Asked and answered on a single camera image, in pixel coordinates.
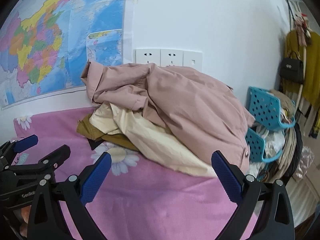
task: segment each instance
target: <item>electrical socket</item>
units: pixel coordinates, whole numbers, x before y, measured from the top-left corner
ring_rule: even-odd
[[[202,52],[183,51],[183,66],[202,72]]]
[[[136,49],[135,62],[139,64],[155,63],[160,66],[160,49]]]
[[[161,49],[160,53],[161,67],[166,66],[182,66],[183,51],[175,49]]]

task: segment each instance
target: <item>daisy print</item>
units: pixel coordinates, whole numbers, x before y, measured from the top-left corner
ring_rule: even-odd
[[[32,115],[17,118],[18,125],[21,125],[24,130],[30,129],[30,124],[32,123],[31,117]]]
[[[104,152],[108,152],[111,155],[111,171],[115,176],[119,176],[121,173],[128,173],[128,167],[137,166],[137,162],[140,160],[139,156],[136,155],[137,152],[116,146],[109,142],[100,144],[95,148],[95,152],[95,154],[91,155],[93,163],[95,163]]]

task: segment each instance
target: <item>blue plastic basket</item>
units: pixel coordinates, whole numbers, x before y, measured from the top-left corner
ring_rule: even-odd
[[[281,122],[279,98],[270,95],[268,90],[265,89],[256,87],[250,87],[249,89],[251,94],[249,112],[257,122],[272,131],[287,129],[295,125],[294,117],[291,118],[292,123],[290,124]]]
[[[245,140],[250,147],[250,158],[249,160],[253,163],[256,162],[264,162],[264,163],[271,163],[277,159],[282,154],[282,149],[276,154],[276,156],[272,158],[265,158],[264,148],[266,142],[264,139],[261,138],[254,130],[251,128],[248,129],[248,132],[245,136]]]

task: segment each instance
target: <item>purple bedsheet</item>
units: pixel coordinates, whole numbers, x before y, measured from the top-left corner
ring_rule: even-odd
[[[25,164],[37,163],[66,144],[71,156],[55,171],[56,180],[78,175],[101,152],[114,147],[106,143],[92,151],[87,139],[76,133],[78,120],[92,112],[93,108],[81,108],[15,119],[18,138],[32,134],[39,138],[38,145],[25,151],[29,154]],[[192,177],[164,168],[139,153],[126,154],[124,161],[113,165],[93,202],[86,205],[108,240],[217,237],[236,208],[218,179]],[[72,236],[81,239],[65,203],[61,206]],[[250,236],[256,220],[253,215],[242,239]]]

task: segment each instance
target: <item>bolt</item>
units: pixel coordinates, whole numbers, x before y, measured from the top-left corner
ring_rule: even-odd
[[[276,180],[276,183],[277,183],[279,186],[282,186],[282,185],[283,185],[283,181],[280,180],[280,179],[277,179],[277,180]]]
[[[40,181],[40,186],[44,186],[47,183],[47,181],[45,179],[41,179]]]
[[[50,174],[47,174],[47,175],[44,176],[44,178],[47,179],[47,180],[48,180],[48,179],[51,179],[51,175],[50,175]]]
[[[78,178],[77,175],[71,175],[68,180],[73,182],[73,181],[76,181],[77,178]]]
[[[245,178],[249,182],[253,182],[254,181],[254,176],[252,176],[252,175],[247,175],[247,176],[245,176]]]

